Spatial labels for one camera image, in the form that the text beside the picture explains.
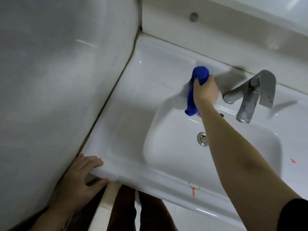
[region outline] hand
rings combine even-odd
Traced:
[[[92,186],[86,186],[85,176],[95,167],[104,162],[97,156],[79,156],[72,162],[55,192],[55,200],[50,210],[71,217],[76,211],[85,206],[110,179],[103,179]]]
[[[199,80],[195,78],[193,87],[193,99],[197,108],[204,102],[210,102],[211,104],[214,104],[217,98],[218,87],[213,75],[210,75],[206,83],[202,86],[200,85]]]

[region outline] red marking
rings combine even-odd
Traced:
[[[190,186],[190,188],[192,189],[192,196],[193,196],[193,198],[195,199],[195,196],[196,196],[196,194],[195,194],[195,190],[200,190],[201,189],[201,187],[199,186],[199,189],[197,189],[197,188],[194,188],[194,187],[192,187],[189,183],[188,183],[188,185]]]

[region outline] blue cloth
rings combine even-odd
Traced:
[[[192,71],[192,78],[189,82],[189,92],[187,97],[187,109],[185,113],[188,116],[193,116],[198,113],[198,109],[193,101],[193,83],[195,78],[198,78],[199,84],[203,85],[209,78],[209,70],[205,66],[198,66]]]

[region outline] faucet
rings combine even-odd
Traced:
[[[236,115],[236,120],[241,123],[250,123],[259,97],[260,105],[267,108],[273,107],[275,89],[275,75],[268,70],[261,70],[250,80],[237,88],[226,92],[223,95],[223,99],[228,104],[233,104],[235,101],[243,97],[240,110]]]

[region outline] white tile floor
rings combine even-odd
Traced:
[[[116,198],[116,194],[120,188],[120,183],[110,183],[102,197],[101,202],[96,210],[95,216],[92,220],[89,231],[106,231],[112,206]],[[230,225],[215,218],[204,216],[175,204],[164,201],[168,211],[170,212],[174,223],[179,231],[204,230],[204,231],[243,231],[236,226]],[[136,193],[135,208],[136,216],[136,230],[140,228],[140,212],[141,206],[139,204],[139,196]]]

